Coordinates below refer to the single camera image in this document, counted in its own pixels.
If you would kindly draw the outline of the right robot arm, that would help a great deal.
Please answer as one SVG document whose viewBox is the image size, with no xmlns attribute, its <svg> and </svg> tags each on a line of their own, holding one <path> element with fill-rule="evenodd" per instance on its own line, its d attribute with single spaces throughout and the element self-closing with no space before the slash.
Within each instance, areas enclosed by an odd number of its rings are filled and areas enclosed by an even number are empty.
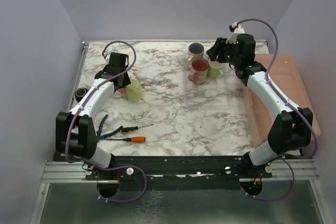
<svg viewBox="0 0 336 224">
<path fill-rule="evenodd" d="M 285 96 L 269 77 L 267 69 L 255 60 L 255 46 L 252 35 L 239 34 L 235 42 L 218 37 L 206 52 L 210 60 L 233 66 L 236 77 L 261 99 L 274 118 L 267 141 L 249 152 L 249 160 L 241 164 L 246 177 L 258 174 L 260 165 L 288 151 L 308 146 L 313 122 L 312 111 L 301 108 Z"/>
</svg>

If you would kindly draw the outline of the light green mug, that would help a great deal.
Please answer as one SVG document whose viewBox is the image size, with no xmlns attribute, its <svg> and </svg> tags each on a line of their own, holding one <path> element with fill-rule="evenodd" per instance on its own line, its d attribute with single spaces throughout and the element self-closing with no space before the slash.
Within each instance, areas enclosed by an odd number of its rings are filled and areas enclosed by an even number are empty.
<svg viewBox="0 0 336 224">
<path fill-rule="evenodd" d="M 208 64 L 209 64 L 209 68 L 207 72 L 208 77 L 217 79 L 217 78 L 222 78 L 224 76 L 224 73 L 223 73 L 224 63 L 209 60 Z"/>
</svg>

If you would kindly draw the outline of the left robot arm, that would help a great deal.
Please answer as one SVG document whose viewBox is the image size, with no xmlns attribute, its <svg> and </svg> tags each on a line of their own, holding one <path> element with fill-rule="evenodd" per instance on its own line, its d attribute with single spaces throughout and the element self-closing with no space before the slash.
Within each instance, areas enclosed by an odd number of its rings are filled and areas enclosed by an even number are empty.
<svg viewBox="0 0 336 224">
<path fill-rule="evenodd" d="M 98 173 L 104 179 L 115 175 L 116 166 L 111 163 L 112 154 L 98 146 L 93 122 L 106 100 L 119 88 L 130 84 L 125 71 L 129 56 L 112 52 L 108 60 L 108 64 L 95 74 L 92 87 L 78 104 L 69 112 L 56 116 L 56 151 L 98 166 Z"/>
</svg>

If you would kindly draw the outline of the salmon pink mug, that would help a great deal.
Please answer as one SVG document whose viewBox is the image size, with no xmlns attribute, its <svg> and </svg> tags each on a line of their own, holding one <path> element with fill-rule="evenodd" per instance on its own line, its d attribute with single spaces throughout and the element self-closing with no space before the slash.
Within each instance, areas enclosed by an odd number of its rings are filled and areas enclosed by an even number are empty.
<svg viewBox="0 0 336 224">
<path fill-rule="evenodd" d="M 126 94 L 127 94 L 125 88 L 120 88 L 120 89 L 118 89 L 118 91 L 119 91 L 120 93 L 122 93 L 123 95 L 126 95 Z"/>
</svg>

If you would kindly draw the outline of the pink spectrum mug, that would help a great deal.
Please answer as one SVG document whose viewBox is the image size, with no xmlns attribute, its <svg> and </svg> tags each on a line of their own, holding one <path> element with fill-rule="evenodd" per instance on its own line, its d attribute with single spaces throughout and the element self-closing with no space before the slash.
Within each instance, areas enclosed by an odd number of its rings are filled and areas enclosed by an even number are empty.
<svg viewBox="0 0 336 224">
<path fill-rule="evenodd" d="M 196 58 L 191 63 L 191 71 L 188 80 L 194 84 L 203 84 L 206 81 L 209 63 L 203 58 Z"/>
</svg>

